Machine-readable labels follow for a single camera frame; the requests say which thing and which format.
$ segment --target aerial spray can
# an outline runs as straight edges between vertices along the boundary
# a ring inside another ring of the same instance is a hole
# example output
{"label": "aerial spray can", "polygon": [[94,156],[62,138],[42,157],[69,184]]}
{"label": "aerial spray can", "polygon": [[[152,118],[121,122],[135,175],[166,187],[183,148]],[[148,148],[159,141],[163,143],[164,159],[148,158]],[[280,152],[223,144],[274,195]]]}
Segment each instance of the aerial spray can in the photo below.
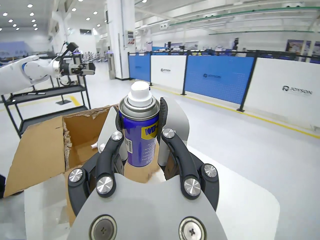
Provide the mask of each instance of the aerial spray can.
{"label": "aerial spray can", "polygon": [[160,102],[151,94],[145,81],[136,81],[130,93],[119,103],[119,114],[124,129],[128,163],[144,167],[155,154]]}

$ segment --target spray can cap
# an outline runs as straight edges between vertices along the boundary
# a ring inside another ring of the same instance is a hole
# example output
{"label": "spray can cap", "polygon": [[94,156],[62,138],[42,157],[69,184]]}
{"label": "spray can cap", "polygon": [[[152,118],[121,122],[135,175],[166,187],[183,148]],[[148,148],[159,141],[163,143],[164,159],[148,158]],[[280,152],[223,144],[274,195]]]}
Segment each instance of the spray can cap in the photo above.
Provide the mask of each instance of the spray can cap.
{"label": "spray can cap", "polygon": [[145,81],[136,81],[131,85],[128,102],[135,107],[145,107],[152,103],[152,94],[149,84]]}

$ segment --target metal screw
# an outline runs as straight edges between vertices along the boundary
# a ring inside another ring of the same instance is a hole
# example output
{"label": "metal screw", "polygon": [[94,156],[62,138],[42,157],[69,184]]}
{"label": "metal screw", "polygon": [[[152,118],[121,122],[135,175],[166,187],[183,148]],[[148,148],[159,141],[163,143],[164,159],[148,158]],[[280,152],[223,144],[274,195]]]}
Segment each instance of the metal screw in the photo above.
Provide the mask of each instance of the metal screw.
{"label": "metal screw", "polygon": [[69,174],[69,181],[71,181],[72,183],[76,183],[77,181],[79,181],[81,179],[82,174],[83,174],[83,172],[81,169],[74,169]]}
{"label": "metal screw", "polygon": [[200,183],[194,178],[188,178],[184,181],[184,189],[191,196],[198,196],[201,192]]}
{"label": "metal screw", "polygon": [[102,144],[100,145],[100,151],[102,152],[105,147],[106,147],[106,144],[105,144],[105,143],[102,143]]}
{"label": "metal screw", "polygon": [[216,168],[213,165],[210,165],[210,164],[206,164],[204,166],[204,172],[210,178],[214,178],[215,176],[217,176]]}
{"label": "metal screw", "polygon": [[110,176],[104,176],[97,182],[97,192],[106,194],[111,191],[113,187],[113,179]]}
{"label": "metal screw", "polygon": [[111,139],[113,141],[118,141],[118,140],[120,140],[122,138],[122,136],[123,136],[123,134],[121,132],[115,131],[114,133],[112,133]]}
{"label": "metal screw", "polygon": [[195,217],[186,217],[179,225],[179,237],[181,240],[204,240],[205,229]]}
{"label": "metal screw", "polygon": [[163,130],[162,134],[166,137],[166,138],[173,138],[175,136],[175,132],[170,129],[170,128],[166,128]]}
{"label": "metal screw", "polygon": [[202,235],[199,225],[192,221],[184,225],[182,233],[185,240],[200,240]]}
{"label": "metal screw", "polygon": [[117,234],[116,221],[108,215],[98,217],[90,228],[92,240],[113,240]]}

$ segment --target green pipe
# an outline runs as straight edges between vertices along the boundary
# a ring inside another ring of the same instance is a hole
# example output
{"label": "green pipe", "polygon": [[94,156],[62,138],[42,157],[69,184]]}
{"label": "green pipe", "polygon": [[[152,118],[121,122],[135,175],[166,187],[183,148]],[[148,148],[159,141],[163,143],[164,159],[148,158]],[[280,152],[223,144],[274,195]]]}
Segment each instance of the green pipe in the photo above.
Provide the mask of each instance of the green pipe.
{"label": "green pipe", "polygon": [[225,35],[225,34],[242,34],[242,33],[277,33],[277,32],[294,32],[294,33],[314,33],[313,31],[299,31],[299,30],[261,30],[261,31],[237,31],[237,32],[225,32],[225,33],[210,33],[210,36]]}
{"label": "green pipe", "polygon": [[189,23],[195,23],[195,22],[201,22],[205,20],[220,18],[224,16],[232,16],[232,15],[243,15],[243,14],[250,14],[250,13],[257,13],[257,12],[272,12],[272,11],[294,11],[294,10],[320,10],[320,7],[316,6],[309,6],[309,7],[284,7],[284,8],[267,8],[267,9],[257,9],[257,10],[249,10],[249,11],[241,11],[241,12],[234,12],[234,13],[224,13],[220,15],[214,15],[209,17],[203,17],[198,19],[191,19],[188,21],[178,22],[174,24],[170,24],[170,26],[177,26],[177,25],[183,25],[183,24],[189,24]]}

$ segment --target cardboard flap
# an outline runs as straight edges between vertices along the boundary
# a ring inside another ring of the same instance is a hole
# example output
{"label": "cardboard flap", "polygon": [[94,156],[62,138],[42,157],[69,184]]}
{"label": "cardboard flap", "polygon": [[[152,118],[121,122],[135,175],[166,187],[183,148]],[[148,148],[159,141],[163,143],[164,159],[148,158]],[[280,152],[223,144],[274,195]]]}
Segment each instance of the cardboard flap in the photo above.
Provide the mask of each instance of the cardboard flap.
{"label": "cardboard flap", "polygon": [[10,167],[4,196],[25,190],[64,171],[63,118],[59,116],[32,125],[23,133]]}

